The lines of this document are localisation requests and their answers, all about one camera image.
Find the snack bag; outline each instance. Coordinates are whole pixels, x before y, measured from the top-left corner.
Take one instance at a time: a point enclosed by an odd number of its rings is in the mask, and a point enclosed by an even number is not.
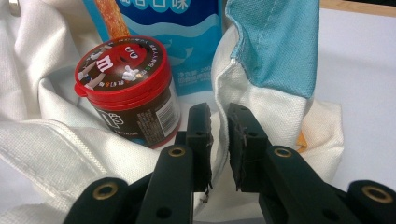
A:
[[[103,41],[147,35],[169,56],[177,95],[211,91],[222,36],[221,0],[83,0]]]

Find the plastic jar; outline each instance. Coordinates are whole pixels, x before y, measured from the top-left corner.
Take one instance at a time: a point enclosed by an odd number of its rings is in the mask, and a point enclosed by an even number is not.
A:
[[[154,148],[176,133],[180,108],[159,41],[138,35],[107,41],[81,59],[75,79],[76,94],[120,136]]]

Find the blue fabric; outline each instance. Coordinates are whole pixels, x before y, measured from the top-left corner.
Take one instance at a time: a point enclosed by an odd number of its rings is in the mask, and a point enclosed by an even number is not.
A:
[[[229,0],[239,31],[231,55],[257,87],[310,98],[318,64],[319,0]]]

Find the red lid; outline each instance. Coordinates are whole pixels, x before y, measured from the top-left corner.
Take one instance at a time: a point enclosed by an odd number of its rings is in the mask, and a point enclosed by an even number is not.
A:
[[[159,41],[126,36],[103,43],[80,60],[75,91],[96,105],[125,105],[149,101],[170,79],[166,51]]]

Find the white cloth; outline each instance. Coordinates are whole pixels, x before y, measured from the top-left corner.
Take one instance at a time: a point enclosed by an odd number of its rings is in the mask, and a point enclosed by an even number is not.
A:
[[[75,95],[73,74],[80,55],[100,43],[82,3],[20,2],[18,18],[9,13],[8,1],[0,0],[4,81],[0,85],[0,157],[29,177],[45,202],[9,210],[0,216],[0,223],[62,223],[74,200],[93,180],[118,176],[133,183],[152,172],[159,150],[110,132],[87,100]],[[201,194],[196,194],[197,220],[262,216],[257,197],[243,193],[234,197],[232,181],[223,181],[231,177],[229,171],[222,172],[228,146],[224,111],[230,102],[249,107],[273,144],[294,147],[303,129],[310,146],[303,156],[325,181],[332,179],[343,150],[339,106],[253,87],[240,64],[228,57],[237,38],[231,27],[219,45],[212,70],[215,91],[180,98],[181,130],[186,128],[190,106],[208,102],[213,113],[215,188],[205,207],[198,206]],[[256,209],[234,211],[253,205]]]

